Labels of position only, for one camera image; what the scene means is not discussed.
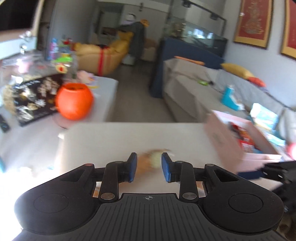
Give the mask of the bread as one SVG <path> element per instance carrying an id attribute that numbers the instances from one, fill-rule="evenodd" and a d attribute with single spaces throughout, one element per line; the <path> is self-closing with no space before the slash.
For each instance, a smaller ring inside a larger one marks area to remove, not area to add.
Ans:
<path id="1" fill-rule="evenodd" d="M 144 153 L 141 153 L 137 157 L 137 170 L 135 172 L 135 178 L 140 178 L 147 173 L 155 172 L 162 166 L 162 154 L 172 154 L 169 149 L 152 149 Z"/>

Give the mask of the pink cardboard box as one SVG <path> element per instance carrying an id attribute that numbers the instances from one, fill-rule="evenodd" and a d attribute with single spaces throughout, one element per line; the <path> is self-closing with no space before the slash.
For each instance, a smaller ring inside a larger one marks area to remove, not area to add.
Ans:
<path id="1" fill-rule="evenodd" d="M 282 156 L 249 120 L 213 110 L 204 129 L 224 169 L 233 173 L 281 161 Z"/>

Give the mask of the white coffee table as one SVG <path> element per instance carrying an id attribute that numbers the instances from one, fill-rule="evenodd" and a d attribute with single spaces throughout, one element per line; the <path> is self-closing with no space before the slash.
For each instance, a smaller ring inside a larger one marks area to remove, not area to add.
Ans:
<path id="1" fill-rule="evenodd" d="M 109 121 L 112 116 L 114 103 L 116 99 L 116 92 L 118 81 L 105 78 L 105 77 L 96 77 L 96 80 L 92 85 L 87 85 L 91 90 L 94 102 L 90 113 L 81 120 L 68 120 L 59 113 L 55 120 L 59 125 L 69 128 L 71 125 L 78 122 L 105 122 Z"/>

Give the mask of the teal toy bag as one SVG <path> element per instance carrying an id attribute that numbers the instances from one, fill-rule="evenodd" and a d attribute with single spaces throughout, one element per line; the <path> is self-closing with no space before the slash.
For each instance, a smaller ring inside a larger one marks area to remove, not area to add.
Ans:
<path id="1" fill-rule="evenodd" d="M 221 99 L 221 103 L 226 107 L 235 110 L 241 111 L 244 110 L 244 105 L 239 103 L 234 96 L 234 88 L 231 85 L 226 86 L 224 94 Z"/>

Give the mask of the grey covered sofa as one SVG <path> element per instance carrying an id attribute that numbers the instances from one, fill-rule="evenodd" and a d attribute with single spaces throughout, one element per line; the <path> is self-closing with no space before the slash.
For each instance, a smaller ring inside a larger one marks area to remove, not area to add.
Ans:
<path id="1" fill-rule="evenodd" d="M 223 69 L 202 69 L 189 75 L 189 71 L 166 71 L 163 98 L 174 118 L 182 123 L 202 123 L 212 110 L 227 112 L 245 118 L 254 103 L 259 103 L 279 117 L 276 130 L 288 143 L 295 142 L 295 110 L 292 110 L 264 88 Z M 234 111 L 221 103 L 226 86 L 234 88 L 235 98 L 244 105 L 244 111 Z"/>

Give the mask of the orange pumpkin bucket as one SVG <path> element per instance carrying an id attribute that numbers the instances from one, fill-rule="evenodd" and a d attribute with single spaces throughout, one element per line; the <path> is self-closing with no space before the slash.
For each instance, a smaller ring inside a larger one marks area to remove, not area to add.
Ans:
<path id="1" fill-rule="evenodd" d="M 91 111 L 94 97 L 87 85 L 67 83 L 58 90 L 55 104 L 62 117 L 77 121 L 85 118 Z"/>

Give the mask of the orange cushion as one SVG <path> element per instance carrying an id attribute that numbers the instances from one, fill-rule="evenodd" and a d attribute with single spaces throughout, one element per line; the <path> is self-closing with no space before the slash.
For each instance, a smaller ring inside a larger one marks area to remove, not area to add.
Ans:
<path id="1" fill-rule="evenodd" d="M 249 77 L 247 80 L 258 87 L 266 87 L 266 83 L 263 80 L 261 80 L 260 78 Z"/>

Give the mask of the pink plush toy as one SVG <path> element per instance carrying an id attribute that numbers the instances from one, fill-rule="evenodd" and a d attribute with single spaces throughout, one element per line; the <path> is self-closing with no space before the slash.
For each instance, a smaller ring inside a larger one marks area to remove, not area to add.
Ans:
<path id="1" fill-rule="evenodd" d="M 84 70 L 79 70 L 76 74 L 76 81 L 78 83 L 92 85 L 96 80 L 96 76 L 92 73 L 86 72 Z"/>

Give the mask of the yellow cushion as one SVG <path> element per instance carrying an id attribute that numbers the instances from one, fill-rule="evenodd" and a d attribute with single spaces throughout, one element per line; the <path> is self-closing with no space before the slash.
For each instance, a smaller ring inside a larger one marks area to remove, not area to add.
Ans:
<path id="1" fill-rule="evenodd" d="M 237 64 L 232 64 L 232 63 L 222 63 L 221 68 L 225 70 L 226 72 L 229 72 L 231 74 L 234 74 L 240 78 L 243 79 L 248 79 L 250 77 L 254 77 L 254 75 L 244 67 L 237 65 Z"/>

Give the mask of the black gold snack bag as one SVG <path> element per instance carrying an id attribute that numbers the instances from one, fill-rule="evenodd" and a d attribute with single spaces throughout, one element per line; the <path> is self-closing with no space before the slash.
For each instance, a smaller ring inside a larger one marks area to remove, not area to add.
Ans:
<path id="1" fill-rule="evenodd" d="M 12 86 L 16 119 L 26 126 L 57 112 L 55 99 L 63 84 L 63 74 L 49 75 Z"/>

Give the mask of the black remote control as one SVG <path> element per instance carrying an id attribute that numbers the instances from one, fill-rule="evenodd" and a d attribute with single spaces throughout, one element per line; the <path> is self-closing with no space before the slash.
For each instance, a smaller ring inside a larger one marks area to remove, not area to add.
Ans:
<path id="1" fill-rule="evenodd" d="M 3 133 L 7 133 L 11 130 L 11 127 L 7 123 L 7 121 L 4 119 L 2 115 L 0 115 L 0 129 Z"/>

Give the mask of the dark blue cabinet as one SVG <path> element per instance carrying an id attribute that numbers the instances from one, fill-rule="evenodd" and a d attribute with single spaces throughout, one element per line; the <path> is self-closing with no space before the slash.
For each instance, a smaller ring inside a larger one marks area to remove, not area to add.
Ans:
<path id="1" fill-rule="evenodd" d="M 152 67 L 149 93 L 154 98 L 163 98 L 167 69 L 177 73 L 189 71 L 189 75 L 202 69 L 220 69 L 224 58 L 196 45 L 172 37 L 162 38 Z"/>

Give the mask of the large glass jar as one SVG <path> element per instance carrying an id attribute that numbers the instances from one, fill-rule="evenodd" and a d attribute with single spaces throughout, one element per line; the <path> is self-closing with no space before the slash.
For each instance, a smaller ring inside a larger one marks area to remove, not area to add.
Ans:
<path id="1" fill-rule="evenodd" d="M 1 106 L 16 115 L 13 86 L 57 73 L 40 51 L 18 53 L 1 60 Z"/>

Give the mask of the colourful water bottle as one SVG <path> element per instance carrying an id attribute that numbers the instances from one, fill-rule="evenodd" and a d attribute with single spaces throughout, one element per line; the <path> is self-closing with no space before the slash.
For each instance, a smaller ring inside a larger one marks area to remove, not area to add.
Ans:
<path id="1" fill-rule="evenodd" d="M 59 52 L 58 40 L 56 38 L 53 38 L 50 42 L 49 56 L 48 56 L 49 60 L 55 60 L 58 52 Z"/>

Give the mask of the glass fish tank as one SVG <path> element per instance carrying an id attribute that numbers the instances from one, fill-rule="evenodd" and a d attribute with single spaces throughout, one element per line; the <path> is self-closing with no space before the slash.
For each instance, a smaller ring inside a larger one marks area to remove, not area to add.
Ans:
<path id="1" fill-rule="evenodd" d="M 221 58 L 224 57 L 228 42 L 226 38 L 215 34 L 211 30 L 179 18 L 169 20 L 164 36 L 208 50 Z"/>

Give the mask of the black television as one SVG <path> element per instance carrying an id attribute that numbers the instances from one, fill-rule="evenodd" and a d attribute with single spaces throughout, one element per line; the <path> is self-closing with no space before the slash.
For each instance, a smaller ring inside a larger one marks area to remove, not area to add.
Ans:
<path id="1" fill-rule="evenodd" d="M 1 31 L 32 27 L 38 3 L 37 0 L 3 1 L 0 8 Z"/>

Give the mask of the red framed wall picture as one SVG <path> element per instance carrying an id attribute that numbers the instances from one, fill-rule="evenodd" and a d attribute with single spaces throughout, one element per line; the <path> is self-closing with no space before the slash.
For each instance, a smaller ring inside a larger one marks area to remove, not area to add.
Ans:
<path id="1" fill-rule="evenodd" d="M 273 20 L 273 0 L 241 1 L 233 42 L 267 49 Z"/>

